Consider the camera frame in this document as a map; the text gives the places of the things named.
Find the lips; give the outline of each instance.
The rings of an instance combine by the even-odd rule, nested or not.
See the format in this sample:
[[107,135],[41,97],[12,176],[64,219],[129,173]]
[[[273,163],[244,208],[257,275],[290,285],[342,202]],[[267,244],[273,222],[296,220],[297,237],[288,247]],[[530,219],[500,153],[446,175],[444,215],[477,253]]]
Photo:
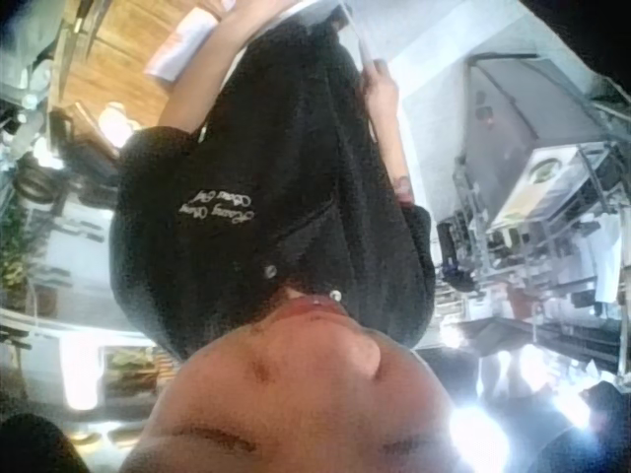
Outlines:
[[303,296],[284,303],[272,315],[270,322],[274,323],[315,311],[350,318],[344,307],[330,298],[324,296]]

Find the black chef coat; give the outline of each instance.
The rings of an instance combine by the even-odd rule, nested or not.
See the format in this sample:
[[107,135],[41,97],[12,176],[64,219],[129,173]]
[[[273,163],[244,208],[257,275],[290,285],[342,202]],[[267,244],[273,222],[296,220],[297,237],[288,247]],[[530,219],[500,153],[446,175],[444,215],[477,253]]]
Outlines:
[[251,322],[282,285],[332,295],[409,347],[434,306],[430,217],[401,207],[336,34],[285,25],[252,44],[194,135],[121,153],[116,299],[181,359]]

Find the wooden counter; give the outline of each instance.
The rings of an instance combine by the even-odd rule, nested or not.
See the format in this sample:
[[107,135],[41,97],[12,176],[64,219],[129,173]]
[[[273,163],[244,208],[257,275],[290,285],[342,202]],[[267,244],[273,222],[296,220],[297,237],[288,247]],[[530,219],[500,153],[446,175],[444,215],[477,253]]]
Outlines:
[[[63,100],[58,96],[59,69],[67,29],[62,30],[55,53],[49,106],[67,107],[80,101],[98,119],[111,101],[121,102],[127,116],[142,126],[153,126],[168,99],[158,81],[143,73],[145,66],[177,24],[199,6],[221,18],[221,0],[112,0],[91,54],[84,62],[87,31],[99,1],[95,1],[81,33],[68,75]],[[65,21],[72,25],[79,0],[67,0]]]

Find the eyebrow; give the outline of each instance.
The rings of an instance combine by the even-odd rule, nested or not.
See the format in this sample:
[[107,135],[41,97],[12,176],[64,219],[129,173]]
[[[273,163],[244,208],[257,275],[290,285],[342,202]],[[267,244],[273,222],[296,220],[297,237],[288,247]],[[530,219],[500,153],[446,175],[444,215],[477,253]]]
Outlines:
[[230,451],[240,450],[245,453],[254,453],[258,445],[239,436],[222,431],[221,429],[208,429],[205,427],[186,426],[171,432],[172,437],[196,437],[206,439],[217,446]]
[[427,436],[420,434],[394,443],[387,443],[382,446],[382,452],[388,455],[409,455],[423,447],[440,445],[445,442],[446,437],[443,435]]

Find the tattoo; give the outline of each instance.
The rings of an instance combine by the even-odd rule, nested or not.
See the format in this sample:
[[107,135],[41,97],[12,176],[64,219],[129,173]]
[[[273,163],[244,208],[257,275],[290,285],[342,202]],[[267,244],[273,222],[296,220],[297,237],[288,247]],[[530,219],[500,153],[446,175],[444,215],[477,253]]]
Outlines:
[[394,194],[401,204],[414,204],[414,191],[409,175],[398,177],[392,181]]

